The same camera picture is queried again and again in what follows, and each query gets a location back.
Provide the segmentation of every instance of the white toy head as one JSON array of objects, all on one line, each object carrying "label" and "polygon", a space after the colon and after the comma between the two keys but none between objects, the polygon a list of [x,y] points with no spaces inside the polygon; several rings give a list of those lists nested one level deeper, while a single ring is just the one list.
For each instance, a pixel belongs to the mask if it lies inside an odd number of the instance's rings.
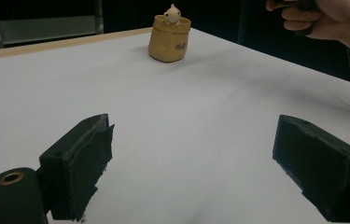
[{"label": "white toy head", "polygon": [[178,10],[177,7],[175,7],[175,4],[171,4],[171,8],[169,8],[165,13],[163,13],[163,16],[165,17],[166,23],[175,23],[178,25],[181,13],[180,10]]}]

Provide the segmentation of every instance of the tabletop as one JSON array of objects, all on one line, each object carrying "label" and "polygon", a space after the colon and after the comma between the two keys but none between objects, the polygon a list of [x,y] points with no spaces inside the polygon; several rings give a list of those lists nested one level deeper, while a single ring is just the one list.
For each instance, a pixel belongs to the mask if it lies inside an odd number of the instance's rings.
[{"label": "tabletop", "polygon": [[[279,115],[350,144],[350,82],[196,29],[185,58],[150,32],[0,56],[0,173],[85,118],[115,124],[87,223],[327,223],[272,159]],[[49,223],[70,223],[52,220]]]}]

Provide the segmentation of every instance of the white table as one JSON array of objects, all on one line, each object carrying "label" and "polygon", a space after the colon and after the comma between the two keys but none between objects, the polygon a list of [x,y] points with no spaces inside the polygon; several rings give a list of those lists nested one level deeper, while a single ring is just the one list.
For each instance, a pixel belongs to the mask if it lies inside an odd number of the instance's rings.
[{"label": "white table", "polygon": [[[115,124],[87,223],[327,223],[272,159],[280,114],[350,144],[350,82],[195,29],[186,57],[150,33],[0,58],[0,173],[85,118]],[[49,223],[71,223],[51,220]]]}]

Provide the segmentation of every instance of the hand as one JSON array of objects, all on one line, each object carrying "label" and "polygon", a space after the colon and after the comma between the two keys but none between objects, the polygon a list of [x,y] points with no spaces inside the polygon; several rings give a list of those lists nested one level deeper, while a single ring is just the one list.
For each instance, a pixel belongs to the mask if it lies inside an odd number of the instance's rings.
[{"label": "hand", "polygon": [[282,11],[284,26],[291,31],[304,30],[313,25],[308,35],[316,39],[340,40],[350,29],[350,0],[315,0],[317,10],[299,10],[295,2],[285,0],[275,3],[267,0],[266,8],[273,11],[286,7]]}]

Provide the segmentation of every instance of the wooden table edge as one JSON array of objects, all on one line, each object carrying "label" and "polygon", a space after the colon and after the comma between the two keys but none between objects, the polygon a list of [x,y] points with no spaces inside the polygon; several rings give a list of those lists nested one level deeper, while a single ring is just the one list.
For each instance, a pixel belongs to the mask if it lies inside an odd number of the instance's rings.
[{"label": "wooden table edge", "polygon": [[86,37],[80,37],[80,38],[52,41],[52,42],[41,43],[41,44],[33,44],[33,45],[26,45],[26,46],[20,46],[20,47],[8,48],[8,49],[0,49],[0,58],[19,55],[19,54],[25,54],[25,53],[34,53],[34,52],[39,52],[39,51],[48,50],[48,49],[67,48],[67,47],[89,44],[89,43],[98,42],[98,41],[105,41],[110,39],[131,36],[131,35],[147,34],[147,33],[150,33],[151,30],[152,28],[148,27],[148,28],[135,29],[135,30],[129,30],[129,31],[115,32],[115,33],[104,34],[104,35],[92,35],[92,36],[86,36]]}]

